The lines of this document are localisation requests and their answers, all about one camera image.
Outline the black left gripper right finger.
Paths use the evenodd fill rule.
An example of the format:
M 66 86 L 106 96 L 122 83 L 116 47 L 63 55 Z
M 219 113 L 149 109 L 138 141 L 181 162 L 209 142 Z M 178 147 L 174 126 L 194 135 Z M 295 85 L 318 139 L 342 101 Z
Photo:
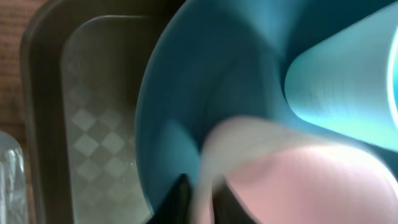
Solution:
M 218 189 L 213 189 L 213 221 L 214 224 L 256 223 L 243 209 L 225 179 Z

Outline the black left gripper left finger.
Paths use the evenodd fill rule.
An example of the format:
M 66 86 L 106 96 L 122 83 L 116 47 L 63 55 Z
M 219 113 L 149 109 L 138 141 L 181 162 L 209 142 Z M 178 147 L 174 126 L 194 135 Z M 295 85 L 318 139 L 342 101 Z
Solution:
M 180 175 L 168 192 L 155 215 L 147 224 L 186 224 L 189 221 L 189 206 L 192 188 L 186 174 Z

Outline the pink cup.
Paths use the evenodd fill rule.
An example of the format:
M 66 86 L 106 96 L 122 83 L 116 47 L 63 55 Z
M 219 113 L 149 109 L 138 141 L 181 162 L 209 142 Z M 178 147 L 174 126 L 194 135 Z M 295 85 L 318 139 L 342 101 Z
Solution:
M 261 118 L 230 118 L 207 135 L 192 223 L 214 223 L 223 179 L 256 223 L 397 222 L 397 181 L 380 158 Z

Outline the dark blue plate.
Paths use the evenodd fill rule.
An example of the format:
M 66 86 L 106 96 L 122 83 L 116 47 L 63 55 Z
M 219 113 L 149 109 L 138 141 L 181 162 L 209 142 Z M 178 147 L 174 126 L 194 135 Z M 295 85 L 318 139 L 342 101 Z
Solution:
M 397 153 L 298 118 L 284 96 L 299 54 L 390 0 L 187 1 L 150 56 L 137 101 L 137 169 L 155 213 L 181 174 L 197 181 L 201 151 L 220 121 L 259 116 L 364 147 L 397 170 Z

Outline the light blue cup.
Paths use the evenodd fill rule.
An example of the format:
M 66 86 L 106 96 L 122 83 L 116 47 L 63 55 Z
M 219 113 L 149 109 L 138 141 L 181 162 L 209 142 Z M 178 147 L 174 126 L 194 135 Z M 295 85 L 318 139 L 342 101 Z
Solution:
M 397 3 L 300 54 L 285 97 L 302 120 L 397 150 Z

